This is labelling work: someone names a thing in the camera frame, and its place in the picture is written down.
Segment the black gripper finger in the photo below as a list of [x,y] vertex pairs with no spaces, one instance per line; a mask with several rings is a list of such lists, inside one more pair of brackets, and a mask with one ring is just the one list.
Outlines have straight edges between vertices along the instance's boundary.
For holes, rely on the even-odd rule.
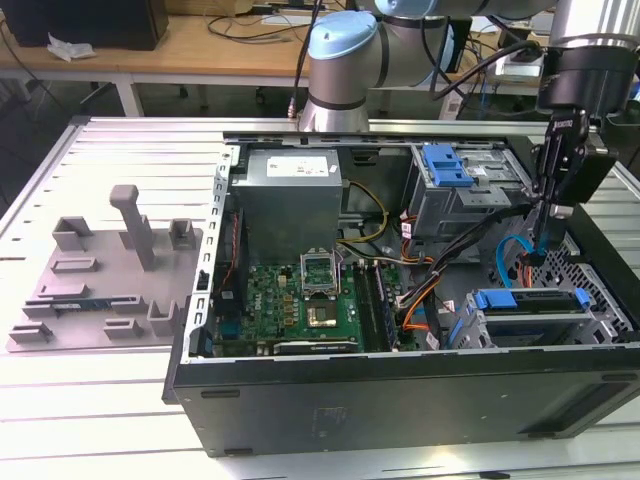
[[572,181],[573,164],[579,162],[584,147],[573,149],[560,145],[545,144],[538,155],[538,177],[534,191],[538,208],[534,221],[533,234],[535,246],[558,246],[564,238],[566,224],[574,213],[576,202],[563,200],[561,184]]

